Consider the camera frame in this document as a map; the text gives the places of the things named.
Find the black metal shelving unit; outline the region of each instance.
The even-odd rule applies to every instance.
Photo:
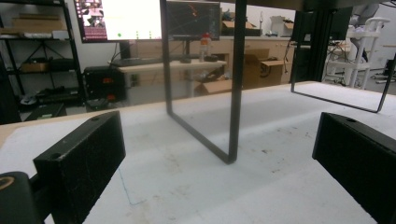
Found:
[[[208,140],[202,133],[195,130],[187,121],[181,118],[173,111],[172,95],[171,95],[171,81],[170,81],[170,66],[169,66],[169,45],[167,33],[167,8],[166,0],[161,0],[161,16],[163,29],[163,70],[165,76],[165,99],[166,109],[170,117],[177,123],[198,139],[203,145],[217,155],[222,161],[227,164],[233,163],[237,158],[238,151],[238,137],[239,137],[239,122],[241,111],[241,96],[242,96],[242,75],[244,64],[244,46],[245,46],[245,22],[247,15],[247,5],[258,7],[276,7],[291,9],[297,11],[318,11],[322,14],[322,20],[318,20],[314,36],[316,39],[311,46],[312,54],[315,55],[314,60],[310,61],[310,75],[318,77],[323,71],[326,58],[327,43],[330,32],[329,26],[331,24],[332,12],[341,7],[353,7],[357,5],[365,5],[372,3],[386,2],[387,0],[221,0],[220,2],[235,3],[235,32],[233,43],[233,88],[232,88],[232,102],[231,102],[231,120],[230,120],[230,139],[228,153],[221,150],[210,140]]]
[[[53,50],[50,47],[50,42],[67,42],[68,45],[70,46],[70,50],[73,56],[73,70],[76,73],[77,79],[78,79],[78,92],[79,92],[79,98],[81,101],[83,101],[84,92],[83,89],[83,80],[82,80],[82,74],[79,66],[79,60],[78,60],[78,52],[77,52],[77,46],[76,42],[74,39],[73,35],[73,29],[72,29],[72,23],[70,20],[70,14],[69,14],[69,9],[67,7],[67,4],[64,0],[0,0],[0,5],[1,4],[14,4],[14,5],[32,5],[32,6],[38,6],[38,7],[58,7],[62,10],[64,14],[64,21],[66,24],[66,29],[69,38],[68,39],[53,39],[53,38],[0,38],[0,40],[5,41],[6,47],[7,47],[7,54],[10,59],[11,65],[12,65],[12,71],[8,71],[8,74],[10,76],[15,76],[18,82],[18,86],[20,88],[21,94],[25,94],[25,90],[23,88],[22,82],[21,82],[21,75],[24,73],[21,71],[21,69],[17,66],[17,62],[15,61],[14,57],[14,52],[12,50],[11,42],[12,41],[29,41],[32,42],[32,44],[38,43],[37,49],[30,54],[30,56],[27,56],[29,59],[30,57],[33,56],[33,54],[38,51],[38,50],[43,50],[45,57],[48,59],[47,52],[48,50],[51,50],[58,54],[55,50]],[[3,20],[0,15],[0,27],[4,27]],[[51,83],[52,87],[54,88],[54,82],[52,78],[52,73],[55,72],[66,72],[66,71],[48,71],[48,72],[43,72],[43,73],[49,73],[49,76],[51,78]]]

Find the wall-mounted screen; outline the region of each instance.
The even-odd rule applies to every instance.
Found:
[[[205,33],[219,39],[219,2],[168,0],[167,11],[169,39],[199,40]]]
[[[74,0],[83,43],[161,39],[160,0]]]

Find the keyboard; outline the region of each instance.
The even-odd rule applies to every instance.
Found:
[[[129,59],[116,59],[111,62],[111,65],[117,67],[129,67],[129,66],[137,66],[144,64],[153,64],[153,63],[162,63],[163,59],[161,58],[129,58]]]

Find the person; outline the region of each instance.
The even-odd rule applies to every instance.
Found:
[[[364,26],[367,20],[369,20],[375,15],[378,9],[379,9],[379,4],[370,4],[370,5],[353,7],[349,25],[354,26],[355,29],[360,29],[362,26]],[[361,42],[359,41],[359,39],[350,38],[350,42],[352,42],[352,44],[355,45],[357,49],[361,47]],[[369,61],[367,58],[366,50],[363,50],[363,54],[361,55],[361,57],[366,62]]]

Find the bottle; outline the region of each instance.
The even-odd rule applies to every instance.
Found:
[[[212,39],[210,39],[209,33],[202,35],[200,53],[199,53],[199,61],[200,62],[204,61],[205,56],[210,56],[211,42],[212,42]]]

